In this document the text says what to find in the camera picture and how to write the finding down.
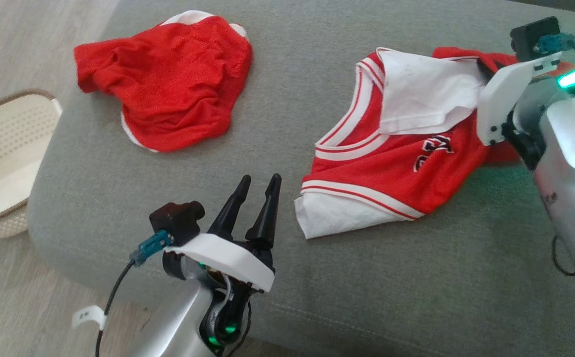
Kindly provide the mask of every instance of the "white laundry basket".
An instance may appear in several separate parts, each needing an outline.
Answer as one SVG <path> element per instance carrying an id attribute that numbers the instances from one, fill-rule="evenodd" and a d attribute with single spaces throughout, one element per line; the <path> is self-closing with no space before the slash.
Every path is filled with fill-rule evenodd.
<path id="1" fill-rule="evenodd" d="M 27 229 L 27 199 L 61 112 L 42 90 L 0 100 L 0 238 Z"/>

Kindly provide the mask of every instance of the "wooden floor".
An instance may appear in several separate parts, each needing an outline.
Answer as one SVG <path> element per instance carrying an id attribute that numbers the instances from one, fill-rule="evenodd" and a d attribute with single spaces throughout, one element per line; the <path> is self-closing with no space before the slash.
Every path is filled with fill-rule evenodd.
<path id="1" fill-rule="evenodd" d="M 97 40 L 117 0 L 0 0 L 0 97 L 43 88 L 61 100 L 75 86 L 72 50 Z M 104 305 L 101 294 L 47 266 L 26 234 L 0 240 L 0 357 L 92 357 L 97 326 L 70 329 L 71 315 Z M 130 303 L 111 310 L 103 357 L 121 356 L 152 312 Z M 237 356 L 296 357 L 247 341 Z"/>

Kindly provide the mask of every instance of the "red fabric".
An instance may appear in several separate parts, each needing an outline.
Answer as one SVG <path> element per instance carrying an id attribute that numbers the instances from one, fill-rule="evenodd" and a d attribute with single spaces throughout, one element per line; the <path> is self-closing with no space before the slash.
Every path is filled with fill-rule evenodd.
<path id="1" fill-rule="evenodd" d="M 174 151 L 224 134 L 252 46 L 219 16 L 169 23 L 74 49 L 78 85 L 122 102 L 140 144 Z"/>
<path id="2" fill-rule="evenodd" d="M 503 54 L 483 54 L 478 51 L 459 48 L 438 48 L 434 57 L 479 56 L 481 61 L 493 72 L 498 70 L 495 61 L 503 65 L 516 63 L 512 56 Z M 370 54 L 384 71 L 378 55 Z M 378 127 L 382 93 L 373 81 L 363 76 L 361 85 L 371 85 L 371 101 L 362 113 L 357 126 L 340 143 L 339 147 L 319 147 L 314 158 L 312 173 L 303 177 L 303 189 L 309 187 L 308 181 L 323 180 L 335 183 L 347 183 L 376 190 L 415 210 L 428 214 L 444 205 L 460 188 L 466 178 L 477 167 L 482 165 L 492 154 L 492 160 L 514 160 L 516 154 L 511 148 L 503 145 L 487 147 L 476 135 L 476 111 L 451 130 L 435 135 L 390 135 L 386 142 L 372 152 L 350 160 L 328 160 L 320 157 L 321 152 L 343 152 L 355 150 L 355 147 L 340 149 L 345 145 L 357 144 Z M 325 144 L 330 138 L 322 140 Z M 334 194 L 335 189 L 326 189 Z M 364 192 L 354 192 L 357 197 L 364 197 Z M 376 202 L 377 198 L 369 197 Z M 393 213 L 413 219 L 403 212 L 389 208 Z"/>

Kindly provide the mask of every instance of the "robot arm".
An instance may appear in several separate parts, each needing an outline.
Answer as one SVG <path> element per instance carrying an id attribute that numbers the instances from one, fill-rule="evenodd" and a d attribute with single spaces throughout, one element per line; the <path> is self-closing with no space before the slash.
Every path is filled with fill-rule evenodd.
<path id="1" fill-rule="evenodd" d="M 274 174 L 266 201 L 246 241 L 235 241 L 232 229 L 250 187 L 244 176 L 206 233 L 197 219 L 204 209 L 197 202 L 168 203 L 151 214 L 154 231 L 167 231 L 172 244 L 164 249 L 165 271 L 185 283 L 158 310 L 138 335 L 131 357 L 215 357 L 247 334 L 249 298 L 269 292 L 274 282 L 272 253 L 281 190 Z M 244 311 L 248 322 L 244 326 Z"/>
<path id="2" fill-rule="evenodd" d="M 550 44 L 545 41 L 569 38 L 563 50 L 575 50 L 575 39 L 560 34 L 556 18 L 511 36 L 521 62 L 500 69 L 482 91 L 477 135 L 485 145 L 508 140 L 533 171 L 557 237 L 575 263 L 575 71 L 559 79 L 540 76 L 560 63 L 561 52 L 540 50 Z"/>

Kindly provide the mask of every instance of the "basket rim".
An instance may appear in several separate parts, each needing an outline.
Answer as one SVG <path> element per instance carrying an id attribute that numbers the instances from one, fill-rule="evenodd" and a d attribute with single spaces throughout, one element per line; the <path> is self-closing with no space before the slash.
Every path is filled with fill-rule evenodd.
<path id="1" fill-rule="evenodd" d="M 42 90 L 39 88 L 30 88 L 27 90 L 18 91 L 16 93 L 8 95 L 8 97 L 4 97 L 4 98 L 0 99 L 0 106 L 2 106 L 3 104 L 6 104 L 8 102 L 11 102 L 12 100 L 18 99 L 20 97 L 25 97 L 26 95 L 31 95 L 31 94 L 42 95 L 43 97 L 46 97 L 49 100 L 56 99 L 56 97 L 54 97 L 54 95 L 52 95 L 49 91 Z M 27 200 L 28 199 L 26 198 L 23 201 L 20 201 L 19 203 L 16 203 L 15 205 L 13 205 L 11 207 L 6 208 L 5 210 L 2 210 L 0 212 L 0 219 L 8 216 L 9 214 L 11 214 L 11 213 L 15 212 L 16 210 L 19 210 L 20 208 L 27 205 Z"/>

